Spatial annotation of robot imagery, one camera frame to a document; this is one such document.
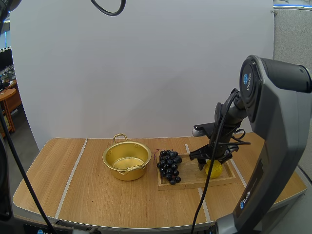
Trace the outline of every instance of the black cable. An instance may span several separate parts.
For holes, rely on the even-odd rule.
[[[312,185],[312,180],[311,178],[308,176],[308,174],[302,169],[302,167],[298,164],[298,168],[300,169],[300,171],[305,175],[305,177],[307,178],[307,180],[309,181],[309,183]]]
[[[12,155],[13,155],[13,157],[14,157],[14,159],[15,159],[15,162],[16,162],[16,164],[17,164],[18,167],[19,167],[19,171],[20,171],[21,175],[23,176],[23,179],[24,179],[24,181],[25,181],[25,183],[26,183],[26,185],[27,185],[27,188],[28,188],[28,190],[29,190],[31,196],[33,197],[33,200],[34,200],[34,202],[35,202],[35,204],[36,204],[36,206],[37,206],[37,208],[38,208],[40,214],[42,215],[44,221],[47,223],[47,225],[48,225],[50,231],[51,231],[53,234],[58,234],[58,233],[55,231],[55,229],[53,228],[53,226],[52,226],[52,224],[50,223],[50,221],[48,220],[47,215],[44,213],[44,211],[43,211],[43,209],[42,209],[42,207],[41,207],[41,205],[40,205],[40,203],[39,203],[39,201],[38,201],[38,198],[37,198],[37,196],[36,196],[36,194],[35,194],[35,191],[34,191],[33,187],[32,187],[31,184],[30,184],[30,181],[29,181],[29,179],[28,179],[28,177],[27,177],[27,174],[26,174],[26,172],[25,172],[25,170],[24,170],[24,168],[23,168],[23,166],[22,166],[22,164],[21,164],[21,162],[20,162],[19,156],[18,156],[18,154],[17,154],[17,152],[16,152],[16,150],[15,150],[15,148],[14,148],[14,145],[13,145],[13,142],[12,142],[12,139],[11,139],[11,136],[10,136],[10,133],[9,133],[7,127],[6,127],[6,124],[5,124],[5,120],[4,120],[2,111],[1,111],[1,115],[0,115],[0,121],[1,121],[1,124],[2,124],[2,126],[3,126],[4,132],[5,132],[5,135],[6,135],[6,137],[7,137],[7,140],[8,140],[8,143],[9,143],[9,146],[10,146],[10,149],[11,149],[11,152],[12,152]]]
[[[91,0],[91,2],[99,11],[103,12],[104,14],[108,16],[119,15],[123,11],[123,9],[125,9],[125,5],[126,5],[126,0],[121,0],[119,9],[116,12],[110,12],[110,11],[106,11],[105,9],[103,9],[95,0]]]
[[[251,145],[250,142],[244,142],[244,141],[240,141],[240,142],[229,142],[229,143],[223,143],[220,142],[219,145]]]
[[[237,91],[236,94],[233,95],[233,97],[230,99],[229,104],[228,104],[228,107],[227,107],[227,109],[226,109],[226,111],[225,111],[225,114],[224,114],[223,117],[222,117],[222,120],[221,120],[221,123],[220,123],[220,126],[219,126],[219,130],[218,130],[218,133],[217,133],[217,135],[216,135],[216,140],[215,140],[215,144],[214,144],[214,150],[213,150],[213,154],[212,154],[212,156],[211,156],[211,162],[210,162],[210,166],[209,166],[209,170],[208,170],[208,174],[207,174],[207,179],[206,179],[205,187],[204,187],[203,194],[202,194],[202,196],[201,196],[199,205],[198,205],[197,210],[196,210],[195,215],[194,215],[194,220],[193,220],[193,224],[192,224],[191,234],[193,234],[193,232],[194,232],[194,228],[195,228],[197,216],[198,216],[198,213],[199,213],[199,211],[200,211],[201,205],[203,204],[203,201],[204,201],[204,199],[205,199],[205,195],[206,195],[207,188],[208,188],[208,184],[209,184],[209,180],[210,180],[211,171],[212,171],[212,169],[213,169],[213,165],[214,165],[214,161],[215,161],[216,148],[218,147],[218,144],[219,144],[219,139],[220,139],[221,131],[222,131],[222,129],[223,129],[223,125],[224,125],[224,121],[225,121],[225,116],[226,116],[226,114],[228,113],[228,111],[229,111],[229,109],[230,109],[230,106],[231,106],[232,102],[234,101],[234,98],[237,96],[237,94],[238,94],[238,91]]]

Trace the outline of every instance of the dark grape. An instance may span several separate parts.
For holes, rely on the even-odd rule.
[[[176,156],[175,159],[178,160],[178,163],[181,163],[182,162],[182,158],[180,156]]]
[[[178,170],[175,170],[175,171],[174,171],[174,176],[178,176],[179,173],[180,173],[180,172],[179,172]]]
[[[175,164],[178,164],[179,162],[180,162],[180,159],[174,158],[174,163],[175,163]]]
[[[168,168],[167,170],[166,170],[166,174],[172,174],[173,173],[173,170],[171,169],[171,168]]]
[[[170,181],[170,180],[172,180],[172,175],[171,174],[166,174],[166,180],[168,180],[168,181]]]
[[[180,182],[181,182],[181,178],[177,176],[177,177],[175,178],[175,181],[176,181],[177,183],[180,183]]]
[[[170,157],[176,157],[177,156],[177,152],[176,151],[171,151],[170,152]]]
[[[176,180],[175,179],[170,180],[170,184],[171,185],[175,185],[176,184]]]
[[[163,167],[166,164],[165,160],[160,161],[160,165]]]
[[[171,165],[171,169],[172,169],[172,170],[176,170],[176,169],[177,169],[177,164],[175,164],[175,163],[172,164],[172,165]]]
[[[174,162],[171,159],[167,160],[167,164],[172,165],[173,163]]]
[[[166,156],[166,155],[167,155],[167,152],[165,150],[160,151],[160,156]]]

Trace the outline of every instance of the metal bracket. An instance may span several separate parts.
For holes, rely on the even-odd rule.
[[[273,13],[273,14],[274,14],[274,16],[276,16],[276,15],[277,15],[277,11],[275,11],[275,10],[271,10],[271,13]]]

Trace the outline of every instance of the gold pot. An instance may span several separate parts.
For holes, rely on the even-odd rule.
[[[124,136],[125,141],[116,143],[116,137],[119,136]],[[151,155],[151,150],[146,145],[129,141],[124,133],[119,133],[114,136],[113,144],[103,153],[103,161],[115,178],[130,181],[144,175]]]

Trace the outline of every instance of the white backdrop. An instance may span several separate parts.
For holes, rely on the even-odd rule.
[[[22,1],[10,16],[12,53],[38,147],[119,132],[190,136],[238,88],[248,55],[272,58],[272,8],[272,0],[128,0],[109,17],[89,0]]]

